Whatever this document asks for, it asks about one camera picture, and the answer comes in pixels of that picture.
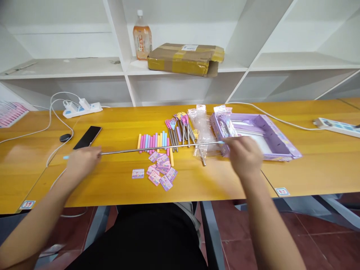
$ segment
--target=right hand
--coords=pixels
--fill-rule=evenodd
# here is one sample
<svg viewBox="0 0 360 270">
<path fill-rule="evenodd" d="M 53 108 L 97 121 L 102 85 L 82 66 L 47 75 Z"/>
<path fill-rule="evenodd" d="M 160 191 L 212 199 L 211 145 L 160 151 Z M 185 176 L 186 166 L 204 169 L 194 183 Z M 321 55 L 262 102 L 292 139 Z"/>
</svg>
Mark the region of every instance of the right hand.
<svg viewBox="0 0 360 270">
<path fill-rule="evenodd" d="M 240 179 L 260 173 L 263 153 L 253 138 L 240 136 L 225 138 L 223 141 L 230 148 L 231 165 Z"/>
<path fill-rule="evenodd" d="M 67 162 L 66 172 L 73 176 L 76 182 L 83 180 L 91 173 L 101 160 L 101 146 L 83 147 L 74 150 Z"/>
</svg>

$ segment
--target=red tile floor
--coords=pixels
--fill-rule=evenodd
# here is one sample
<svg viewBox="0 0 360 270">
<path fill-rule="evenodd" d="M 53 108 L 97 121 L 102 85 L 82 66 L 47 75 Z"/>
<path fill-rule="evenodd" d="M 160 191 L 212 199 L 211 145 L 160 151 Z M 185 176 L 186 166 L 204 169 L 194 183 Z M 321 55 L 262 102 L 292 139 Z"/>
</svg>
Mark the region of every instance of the red tile floor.
<svg viewBox="0 0 360 270">
<path fill-rule="evenodd" d="M 360 203 L 360 193 L 346 194 L 342 202 Z M 249 232 L 247 212 L 238 211 L 232 201 L 212 202 L 217 225 L 222 239 L 225 267 L 229 270 L 257 269 Z M 68 215 L 81 213 L 83 208 L 69 208 Z M 63 270 L 84 249 L 86 235 L 94 217 L 96 207 L 89 207 L 86 214 L 76 218 L 61 218 L 48 246 L 66 244 L 59 256 L 41 270 Z M 117 216 L 115 206 L 111 207 L 107 229 L 113 226 Z M 294 213 L 281 213 L 308 270 L 360 269 L 360 232 Z M 198 207 L 196 217 L 201 221 Z M 205 242 L 201 251 L 206 259 Z"/>
</svg>

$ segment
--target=white power strip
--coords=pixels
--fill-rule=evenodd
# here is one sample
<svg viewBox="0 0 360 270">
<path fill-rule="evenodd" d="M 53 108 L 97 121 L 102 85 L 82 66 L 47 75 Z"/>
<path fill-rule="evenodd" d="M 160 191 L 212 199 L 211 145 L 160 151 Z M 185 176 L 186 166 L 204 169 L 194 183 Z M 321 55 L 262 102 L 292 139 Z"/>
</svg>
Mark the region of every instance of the white power strip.
<svg viewBox="0 0 360 270">
<path fill-rule="evenodd" d="M 328 128 L 327 130 L 329 131 L 360 138 L 360 128 L 356 128 L 354 125 L 325 118 L 317 118 L 314 120 L 314 125 L 316 125 L 318 128 Z"/>
<path fill-rule="evenodd" d="M 100 105 L 100 102 L 97 102 L 90 104 L 90 110 L 88 111 L 86 111 L 82 106 L 78 106 L 77 112 L 71 112 L 69 110 L 65 110 L 63 112 L 63 116 L 65 116 L 66 118 L 73 118 L 75 116 L 81 116 L 89 113 L 98 113 L 100 111 L 102 111 L 102 107 Z"/>
</svg>

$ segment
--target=smartphone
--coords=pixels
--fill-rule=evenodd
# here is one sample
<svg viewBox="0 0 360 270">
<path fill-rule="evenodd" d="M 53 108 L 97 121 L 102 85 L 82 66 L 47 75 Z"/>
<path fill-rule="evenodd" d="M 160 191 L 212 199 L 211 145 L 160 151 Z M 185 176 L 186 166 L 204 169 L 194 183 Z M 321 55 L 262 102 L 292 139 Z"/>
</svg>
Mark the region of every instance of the smartphone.
<svg viewBox="0 0 360 270">
<path fill-rule="evenodd" d="M 102 129 L 102 127 L 95 127 L 95 126 L 89 127 L 87 132 L 85 132 L 84 136 L 80 139 L 80 141 L 75 145 L 75 147 L 73 149 L 75 150 L 75 149 L 90 146 L 93 143 L 93 141 L 96 139 L 96 137 L 98 136 L 101 129 Z"/>
</svg>

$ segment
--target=yellow table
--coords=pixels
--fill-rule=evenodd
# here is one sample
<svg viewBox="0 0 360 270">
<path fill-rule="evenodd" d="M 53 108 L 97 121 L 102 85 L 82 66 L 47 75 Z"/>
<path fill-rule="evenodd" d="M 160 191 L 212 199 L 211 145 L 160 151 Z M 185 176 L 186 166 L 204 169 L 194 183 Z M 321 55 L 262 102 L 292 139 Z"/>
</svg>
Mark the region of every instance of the yellow table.
<svg viewBox="0 0 360 270">
<path fill-rule="evenodd" d="M 66 166 L 63 160 L 90 125 L 103 130 L 94 142 L 104 152 L 134 149 L 141 134 L 155 134 L 167 129 L 165 119 L 174 113 L 187 111 L 194 106 L 158 106 L 139 108 L 108 108 L 104 111 L 82 116 L 75 126 L 72 142 L 61 148 L 45 170 L 27 200 L 39 201 L 49 191 L 52 183 Z M 72 194 L 67 207 L 103 206 L 115 204 L 165 203 L 177 201 L 207 201 L 245 198 L 241 184 L 227 159 L 207 158 L 203 167 L 199 158 L 193 156 L 194 148 L 180 148 L 174 153 L 174 168 L 178 175 L 174 187 L 165 192 L 147 179 L 131 179 L 133 169 L 145 169 L 152 164 L 147 153 L 123 153 L 102 157 L 95 171 L 85 179 Z M 273 197 L 276 193 L 266 181 Z"/>
<path fill-rule="evenodd" d="M 360 123 L 360 111 L 340 100 L 262 103 L 266 112 L 293 124 L 314 128 L 323 117 L 349 124 Z M 263 164 L 262 171 L 274 188 L 285 187 L 291 196 L 360 191 L 360 139 L 327 130 L 305 131 L 273 120 L 302 153 L 290 162 Z"/>
<path fill-rule="evenodd" d="M 71 127 L 77 120 L 65 121 Z M 0 129 L 0 141 L 44 129 L 48 123 L 49 112 L 29 112 L 12 127 Z M 70 130 L 53 117 L 48 130 L 0 144 L 0 214 L 19 209 L 65 133 Z"/>
<path fill-rule="evenodd" d="M 354 97 L 354 98 L 347 98 L 347 99 L 340 99 L 341 101 L 344 101 L 360 110 L 360 97 Z"/>
</svg>

